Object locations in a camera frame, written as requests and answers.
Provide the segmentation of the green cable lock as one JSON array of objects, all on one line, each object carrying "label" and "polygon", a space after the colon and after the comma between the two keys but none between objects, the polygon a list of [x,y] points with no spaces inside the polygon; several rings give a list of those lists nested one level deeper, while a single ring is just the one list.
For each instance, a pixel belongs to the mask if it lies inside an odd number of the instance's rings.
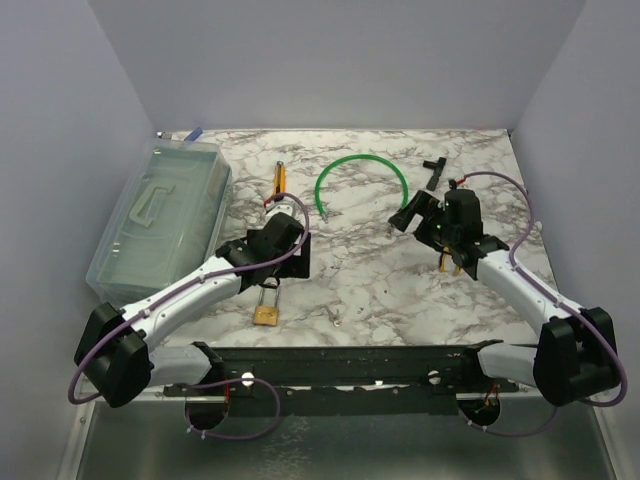
[{"label": "green cable lock", "polygon": [[324,180],[334,169],[338,168],[339,166],[344,165],[346,163],[358,161],[358,160],[373,161],[375,163],[382,164],[385,167],[389,168],[396,175],[402,187],[401,208],[405,208],[409,204],[408,182],[404,177],[404,175],[402,174],[402,172],[400,171],[400,169],[394,163],[392,163],[390,160],[387,160],[385,158],[382,158],[380,156],[373,155],[373,154],[361,153],[361,154],[348,155],[330,163],[327,167],[325,167],[321,171],[320,175],[316,179],[315,186],[314,186],[314,204],[324,223],[328,222],[328,214],[324,208],[324,204],[321,199],[321,188]]}]

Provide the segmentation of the clear plastic storage box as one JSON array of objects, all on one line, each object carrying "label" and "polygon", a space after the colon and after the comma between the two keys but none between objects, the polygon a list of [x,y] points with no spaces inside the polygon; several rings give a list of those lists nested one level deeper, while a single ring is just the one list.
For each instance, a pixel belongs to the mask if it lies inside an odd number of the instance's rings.
[{"label": "clear plastic storage box", "polygon": [[86,281],[116,307],[201,266],[220,242],[233,176],[211,143],[157,140],[125,184]]}]

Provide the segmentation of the brass padlock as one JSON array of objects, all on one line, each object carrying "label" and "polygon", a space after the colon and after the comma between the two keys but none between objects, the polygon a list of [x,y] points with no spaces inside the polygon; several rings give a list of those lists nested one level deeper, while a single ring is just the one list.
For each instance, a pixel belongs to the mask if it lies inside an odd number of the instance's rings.
[{"label": "brass padlock", "polygon": [[257,326],[276,326],[279,318],[280,288],[263,287],[260,290],[254,309],[253,324]]}]

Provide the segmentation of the yellow handled pliers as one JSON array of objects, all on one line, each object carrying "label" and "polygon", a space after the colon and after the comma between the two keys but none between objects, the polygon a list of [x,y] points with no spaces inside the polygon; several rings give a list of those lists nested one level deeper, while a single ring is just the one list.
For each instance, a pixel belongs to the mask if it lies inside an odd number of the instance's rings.
[{"label": "yellow handled pliers", "polygon": [[453,275],[458,276],[461,273],[461,268],[453,261],[451,251],[448,247],[444,247],[439,255],[439,271],[444,273],[447,271],[448,262],[453,264]]}]

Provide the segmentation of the spare silver keys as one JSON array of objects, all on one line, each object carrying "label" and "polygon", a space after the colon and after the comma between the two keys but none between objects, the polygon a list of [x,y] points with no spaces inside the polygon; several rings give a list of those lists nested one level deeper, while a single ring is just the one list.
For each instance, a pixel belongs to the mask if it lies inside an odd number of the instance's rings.
[{"label": "spare silver keys", "polygon": [[329,320],[335,327],[340,327],[342,325],[342,321],[338,313],[333,312],[328,306],[325,306],[325,310],[328,314]]}]

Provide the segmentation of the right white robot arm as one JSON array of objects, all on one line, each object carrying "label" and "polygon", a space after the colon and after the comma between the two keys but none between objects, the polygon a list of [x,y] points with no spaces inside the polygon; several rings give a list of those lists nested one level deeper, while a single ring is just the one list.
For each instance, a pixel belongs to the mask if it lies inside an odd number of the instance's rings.
[{"label": "right white robot arm", "polygon": [[556,407],[583,401],[623,386],[610,315],[564,299],[519,264],[509,246],[485,233],[480,202],[471,190],[450,190],[443,199],[419,191],[389,219],[405,231],[421,218],[413,235],[473,280],[497,293],[528,323],[534,345],[489,341],[476,345],[472,360],[460,367],[460,379],[480,392],[497,379],[537,388]]}]

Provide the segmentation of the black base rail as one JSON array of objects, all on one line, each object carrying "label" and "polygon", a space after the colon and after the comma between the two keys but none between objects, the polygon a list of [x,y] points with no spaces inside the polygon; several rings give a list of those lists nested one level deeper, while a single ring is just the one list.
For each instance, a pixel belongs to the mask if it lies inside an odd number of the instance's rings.
[{"label": "black base rail", "polygon": [[454,415],[460,395],[517,389],[484,376],[471,358],[476,351],[474,345],[219,348],[211,380],[243,374],[247,380],[229,389],[179,383],[164,393],[189,404],[223,401],[237,417]]}]

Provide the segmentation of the black T-shaped tool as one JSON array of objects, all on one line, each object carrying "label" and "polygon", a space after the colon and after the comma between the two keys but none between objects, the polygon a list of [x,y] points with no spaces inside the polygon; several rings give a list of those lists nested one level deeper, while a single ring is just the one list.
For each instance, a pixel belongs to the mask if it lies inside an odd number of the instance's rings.
[{"label": "black T-shaped tool", "polygon": [[422,162],[422,166],[425,169],[429,169],[432,171],[432,175],[428,183],[426,184],[427,190],[434,191],[437,188],[437,185],[439,183],[439,180],[441,178],[441,175],[446,163],[447,163],[446,157],[439,157],[437,160],[434,160],[434,161],[424,160]]}]

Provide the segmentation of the yellow utility knife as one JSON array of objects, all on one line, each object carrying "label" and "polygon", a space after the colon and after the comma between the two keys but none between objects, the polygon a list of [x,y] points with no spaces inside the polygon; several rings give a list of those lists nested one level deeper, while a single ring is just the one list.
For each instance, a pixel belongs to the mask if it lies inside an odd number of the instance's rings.
[{"label": "yellow utility knife", "polygon": [[274,169],[273,195],[286,191],[286,168],[282,161],[277,161]]}]

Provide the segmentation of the blue pen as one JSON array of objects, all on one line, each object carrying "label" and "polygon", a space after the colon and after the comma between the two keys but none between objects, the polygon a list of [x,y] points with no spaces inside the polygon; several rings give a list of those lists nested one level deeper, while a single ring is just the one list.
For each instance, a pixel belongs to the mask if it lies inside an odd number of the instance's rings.
[{"label": "blue pen", "polygon": [[203,130],[198,127],[196,129],[194,129],[193,131],[191,131],[185,138],[184,141],[185,142],[194,142],[196,141],[203,133]]}]

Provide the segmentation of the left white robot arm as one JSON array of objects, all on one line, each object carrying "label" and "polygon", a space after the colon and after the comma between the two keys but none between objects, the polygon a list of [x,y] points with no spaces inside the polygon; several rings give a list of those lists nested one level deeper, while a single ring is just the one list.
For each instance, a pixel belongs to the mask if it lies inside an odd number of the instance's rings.
[{"label": "left white robot arm", "polygon": [[68,388],[69,401],[82,402],[75,394],[81,376],[112,408],[128,404],[151,386],[189,384],[201,395],[214,393],[222,372],[209,348],[165,348],[163,341],[207,308],[270,278],[308,277],[309,248],[310,223],[277,213],[263,228],[222,244],[169,287],[123,307],[99,305],[74,354],[77,370]]}]

